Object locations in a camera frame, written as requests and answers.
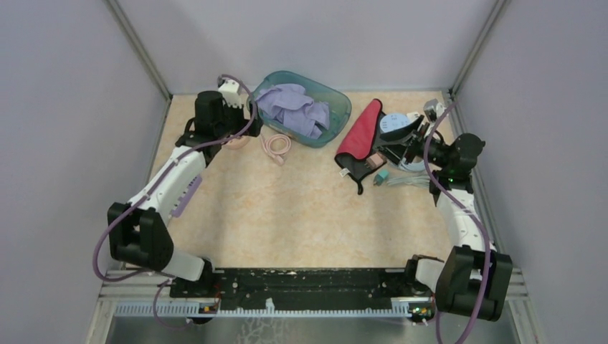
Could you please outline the pink round power socket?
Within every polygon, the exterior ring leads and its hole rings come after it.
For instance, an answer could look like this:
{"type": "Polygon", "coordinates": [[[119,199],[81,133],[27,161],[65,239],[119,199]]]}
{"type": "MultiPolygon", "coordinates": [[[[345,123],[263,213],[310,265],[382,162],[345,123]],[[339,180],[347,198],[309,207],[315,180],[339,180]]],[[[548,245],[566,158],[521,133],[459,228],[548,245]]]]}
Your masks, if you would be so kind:
{"type": "Polygon", "coordinates": [[[223,147],[230,150],[239,150],[245,147],[251,140],[251,137],[243,135],[243,136],[232,136],[230,140],[228,140],[223,147]]]}

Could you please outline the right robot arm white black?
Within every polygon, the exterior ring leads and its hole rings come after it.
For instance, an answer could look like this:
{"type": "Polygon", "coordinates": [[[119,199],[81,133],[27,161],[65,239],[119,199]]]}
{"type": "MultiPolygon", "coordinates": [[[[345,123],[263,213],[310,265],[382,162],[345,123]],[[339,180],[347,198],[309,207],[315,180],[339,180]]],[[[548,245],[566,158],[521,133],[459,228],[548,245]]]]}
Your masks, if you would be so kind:
{"type": "Polygon", "coordinates": [[[446,260],[414,255],[406,265],[404,287],[412,295],[427,290],[435,296],[440,312],[499,320],[510,276],[512,259],[497,252],[483,236],[475,211],[472,169],[485,141],[472,133],[456,137],[451,144],[430,135],[431,125],[422,116],[411,121],[405,115],[387,115],[379,122],[374,150],[391,162],[427,157],[438,166],[432,172],[429,192],[447,225],[452,250],[446,260]]]}

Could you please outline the blue round power socket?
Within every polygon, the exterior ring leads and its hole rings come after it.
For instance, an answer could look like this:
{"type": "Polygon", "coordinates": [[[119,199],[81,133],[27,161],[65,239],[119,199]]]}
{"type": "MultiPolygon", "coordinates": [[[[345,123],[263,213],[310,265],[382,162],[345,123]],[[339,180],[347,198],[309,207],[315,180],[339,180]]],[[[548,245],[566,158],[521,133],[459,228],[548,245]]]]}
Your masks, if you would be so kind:
{"type": "Polygon", "coordinates": [[[379,123],[382,133],[390,133],[405,128],[411,123],[409,117],[403,113],[386,114],[379,123]]]}

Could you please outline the white power strip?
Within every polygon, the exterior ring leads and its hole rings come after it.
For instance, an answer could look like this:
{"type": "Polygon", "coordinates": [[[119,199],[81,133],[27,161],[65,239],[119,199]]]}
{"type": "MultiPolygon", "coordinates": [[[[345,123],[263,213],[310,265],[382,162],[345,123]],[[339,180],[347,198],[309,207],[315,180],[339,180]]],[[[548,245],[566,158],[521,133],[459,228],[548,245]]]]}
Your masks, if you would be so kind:
{"type": "Polygon", "coordinates": [[[413,123],[418,118],[420,118],[422,115],[419,112],[410,112],[410,113],[407,113],[406,116],[408,117],[410,122],[413,123]]]}

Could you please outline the pink plug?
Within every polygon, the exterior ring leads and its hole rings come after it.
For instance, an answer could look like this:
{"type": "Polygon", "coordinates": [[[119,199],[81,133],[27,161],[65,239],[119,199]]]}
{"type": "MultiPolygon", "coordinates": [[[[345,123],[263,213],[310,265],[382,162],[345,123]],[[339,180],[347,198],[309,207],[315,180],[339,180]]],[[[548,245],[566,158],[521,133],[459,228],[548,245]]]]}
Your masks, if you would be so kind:
{"type": "Polygon", "coordinates": [[[385,157],[380,153],[374,153],[366,159],[366,167],[370,170],[376,170],[386,163],[385,157]]]}

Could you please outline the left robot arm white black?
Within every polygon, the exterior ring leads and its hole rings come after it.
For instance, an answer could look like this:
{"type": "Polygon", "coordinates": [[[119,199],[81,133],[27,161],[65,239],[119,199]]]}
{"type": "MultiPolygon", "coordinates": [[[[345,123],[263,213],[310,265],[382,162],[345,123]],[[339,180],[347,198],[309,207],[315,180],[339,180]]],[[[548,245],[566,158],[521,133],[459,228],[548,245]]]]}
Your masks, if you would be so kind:
{"type": "Polygon", "coordinates": [[[225,143],[242,136],[256,137],[262,122],[246,109],[241,90],[200,92],[194,117],[177,139],[168,160],[148,184],[125,203],[108,209],[110,255],[119,262],[178,277],[195,295],[209,295],[215,286],[210,264],[174,246],[168,232],[172,218],[195,192],[201,174],[225,143]]]}

